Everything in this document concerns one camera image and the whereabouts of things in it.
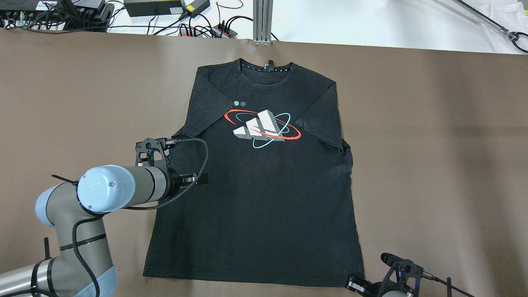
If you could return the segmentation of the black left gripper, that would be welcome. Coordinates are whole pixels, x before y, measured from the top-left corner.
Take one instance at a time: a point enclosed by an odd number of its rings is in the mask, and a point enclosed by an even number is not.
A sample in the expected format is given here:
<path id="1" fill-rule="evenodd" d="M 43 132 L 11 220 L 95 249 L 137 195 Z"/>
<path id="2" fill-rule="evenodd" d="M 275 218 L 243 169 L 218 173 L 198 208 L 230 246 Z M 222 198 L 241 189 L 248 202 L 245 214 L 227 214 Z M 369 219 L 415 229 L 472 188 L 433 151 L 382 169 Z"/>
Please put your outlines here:
<path id="1" fill-rule="evenodd" d="M 192 173 L 192 174 L 183 174 L 180 175 L 172 168 L 168 168 L 167 170 L 168 176 L 168 190 L 167 190 L 167 200 L 170 200 L 174 198 L 177 193 L 179 192 L 179 189 L 181 186 L 187 187 L 191 184 L 194 185 L 200 185 L 200 184 L 208 184 L 209 183 L 209 175 L 208 173 Z"/>

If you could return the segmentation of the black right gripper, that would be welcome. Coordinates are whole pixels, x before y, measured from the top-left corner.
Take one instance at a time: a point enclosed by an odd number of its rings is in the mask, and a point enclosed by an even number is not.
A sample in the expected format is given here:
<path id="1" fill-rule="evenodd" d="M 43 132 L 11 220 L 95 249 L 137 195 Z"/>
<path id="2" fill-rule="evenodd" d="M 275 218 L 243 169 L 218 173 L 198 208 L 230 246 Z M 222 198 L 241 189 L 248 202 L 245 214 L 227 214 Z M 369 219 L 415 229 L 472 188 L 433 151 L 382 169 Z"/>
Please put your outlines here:
<path id="1" fill-rule="evenodd" d="M 349 274 L 345 288 L 349 291 L 356 292 L 364 297 L 382 297 L 385 295 L 383 282 L 371 283 L 354 274 Z"/>

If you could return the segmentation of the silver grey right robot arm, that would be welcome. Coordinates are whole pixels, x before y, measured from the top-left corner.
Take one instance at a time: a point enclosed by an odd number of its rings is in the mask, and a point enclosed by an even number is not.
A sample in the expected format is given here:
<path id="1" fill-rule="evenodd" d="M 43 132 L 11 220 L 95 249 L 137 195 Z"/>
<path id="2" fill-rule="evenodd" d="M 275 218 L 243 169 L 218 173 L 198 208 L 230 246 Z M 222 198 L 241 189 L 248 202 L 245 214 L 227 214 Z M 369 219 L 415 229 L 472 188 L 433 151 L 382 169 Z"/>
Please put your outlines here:
<path id="1" fill-rule="evenodd" d="M 359 278 L 354 274 L 349 275 L 346 283 L 346 288 L 349 291 L 358 293 L 362 297 L 406 297 L 407 293 L 402 292 L 397 285 L 389 282 L 375 282 L 372 283 L 363 278 Z"/>

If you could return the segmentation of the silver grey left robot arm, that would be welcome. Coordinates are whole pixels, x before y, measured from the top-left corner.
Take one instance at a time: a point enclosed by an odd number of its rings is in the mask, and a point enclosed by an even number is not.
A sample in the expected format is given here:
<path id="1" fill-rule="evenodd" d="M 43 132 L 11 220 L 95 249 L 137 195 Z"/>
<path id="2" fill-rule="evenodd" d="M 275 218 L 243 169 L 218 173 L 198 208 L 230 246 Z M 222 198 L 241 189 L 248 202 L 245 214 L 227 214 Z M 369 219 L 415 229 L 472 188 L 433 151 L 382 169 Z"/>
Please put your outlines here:
<path id="1" fill-rule="evenodd" d="M 203 174 L 164 173 L 156 167 L 105 165 L 78 181 L 64 180 L 37 199 L 35 214 L 55 228 L 60 254 L 1 275 L 2 297 L 110 297 L 117 288 L 103 217 L 159 201 L 166 205 Z"/>

